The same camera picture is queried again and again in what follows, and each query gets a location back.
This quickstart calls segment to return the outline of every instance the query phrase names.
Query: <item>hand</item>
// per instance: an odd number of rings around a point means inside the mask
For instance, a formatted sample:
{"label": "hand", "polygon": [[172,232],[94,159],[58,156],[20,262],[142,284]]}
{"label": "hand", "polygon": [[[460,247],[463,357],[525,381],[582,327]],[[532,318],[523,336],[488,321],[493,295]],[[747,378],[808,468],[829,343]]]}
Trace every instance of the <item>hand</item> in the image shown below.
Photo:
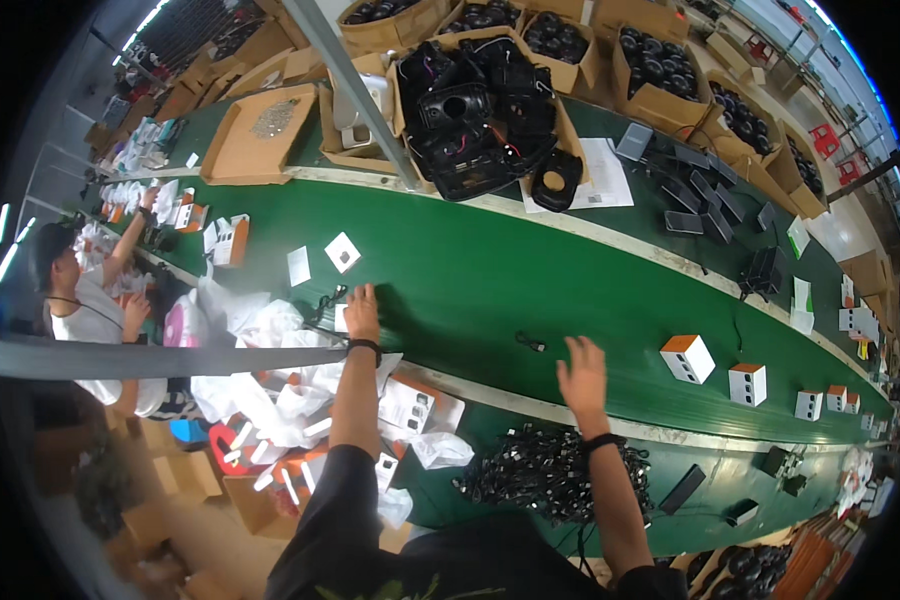
{"label": "hand", "polygon": [[123,341],[135,342],[140,334],[140,328],[143,327],[144,321],[150,315],[150,303],[142,292],[133,294],[123,312],[125,313],[123,317]]}
{"label": "hand", "polygon": [[373,284],[358,285],[346,297],[343,319],[351,340],[369,340],[380,344],[380,321],[377,320],[377,298]]}
{"label": "hand", "polygon": [[567,407],[573,412],[583,438],[610,433],[604,411],[607,399],[607,366],[604,351],[587,337],[563,338],[570,350],[571,366],[556,361],[556,381]]}
{"label": "hand", "polygon": [[154,208],[154,201],[156,200],[156,194],[160,191],[159,187],[147,187],[144,191],[143,198],[140,198],[140,206],[146,210],[152,210]]}

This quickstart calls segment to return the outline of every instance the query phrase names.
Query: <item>black sleeve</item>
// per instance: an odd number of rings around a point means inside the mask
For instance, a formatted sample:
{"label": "black sleeve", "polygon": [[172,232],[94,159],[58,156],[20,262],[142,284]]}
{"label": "black sleeve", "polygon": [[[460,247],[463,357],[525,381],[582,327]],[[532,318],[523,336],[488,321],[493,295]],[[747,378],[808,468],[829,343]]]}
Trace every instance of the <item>black sleeve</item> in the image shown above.
{"label": "black sleeve", "polygon": [[665,566],[638,566],[624,573],[617,583],[620,600],[678,600],[687,597],[683,571]]}
{"label": "black sleeve", "polygon": [[379,548],[383,525],[377,517],[375,465],[371,455],[355,445],[330,448],[323,474],[303,510],[296,533],[270,577],[317,541],[330,546]]}

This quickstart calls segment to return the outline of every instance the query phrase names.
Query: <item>white t-shirt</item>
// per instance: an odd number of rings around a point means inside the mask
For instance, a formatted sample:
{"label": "white t-shirt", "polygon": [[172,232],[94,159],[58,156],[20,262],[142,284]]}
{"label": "white t-shirt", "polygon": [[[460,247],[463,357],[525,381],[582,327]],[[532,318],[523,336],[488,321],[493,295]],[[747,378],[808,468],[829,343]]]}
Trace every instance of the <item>white t-shirt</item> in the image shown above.
{"label": "white t-shirt", "polygon": [[[53,336],[57,340],[74,342],[99,344],[123,342],[124,309],[104,291],[103,267],[84,272],[76,282],[75,292],[76,299],[84,306],[80,306],[67,317],[50,315]],[[123,384],[117,379],[81,380],[76,384],[103,404],[117,402],[124,389]],[[135,411],[137,416],[146,417],[152,414],[164,402],[166,396],[166,379],[140,379]]]}

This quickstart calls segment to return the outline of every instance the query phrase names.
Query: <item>black cap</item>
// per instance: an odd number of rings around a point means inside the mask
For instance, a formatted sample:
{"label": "black cap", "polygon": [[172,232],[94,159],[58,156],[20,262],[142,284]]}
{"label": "black cap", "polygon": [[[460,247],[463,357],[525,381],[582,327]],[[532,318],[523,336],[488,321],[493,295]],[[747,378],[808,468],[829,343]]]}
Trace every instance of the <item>black cap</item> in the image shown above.
{"label": "black cap", "polygon": [[63,251],[74,245],[77,232],[58,222],[40,227],[30,244],[30,276],[37,292],[50,289],[50,270]]}

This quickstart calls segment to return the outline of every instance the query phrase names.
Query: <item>green conveyor belt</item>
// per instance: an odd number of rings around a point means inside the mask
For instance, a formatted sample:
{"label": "green conveyor belt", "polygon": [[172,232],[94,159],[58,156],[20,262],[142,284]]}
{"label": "green conveyor belt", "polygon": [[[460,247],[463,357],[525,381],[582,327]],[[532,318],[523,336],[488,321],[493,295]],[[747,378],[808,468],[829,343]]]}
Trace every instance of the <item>green conveyor belt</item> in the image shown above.
{"label": "green conveyor belt", "polygon": [[[793,416],[797,391],[831,383],[861,394],[862,410],[890,406],[863,379],[801,333],[674,270],[622,250],[450,202],[292,180],[284,185],[208,186],[181,180],[210,217],[250,219],[245,265],[217,280],[267,290],[306,309],[338,283],[380,285],[388,348],[412,362],[547,402],[561,402],[554,363],[562,338],[588,335],[607,356],[606,409],[677,429],[801,443],[863,441],[860,416]],[[346,232],[362,258],[339,275],[324,247]],[[286,255],[306,245],[312,279],[291,290]],[[204,272],[200,234],[181,237],[168,260]],[[734,320],[743,339],[737,351]],[[516,331],[545,341],[538,353]],[[672,335],[698,333],[717,369],[701,386],[676,380],[658,351]],[[728,400],[726,370],[768,366],[768,399],[756,409]]]}

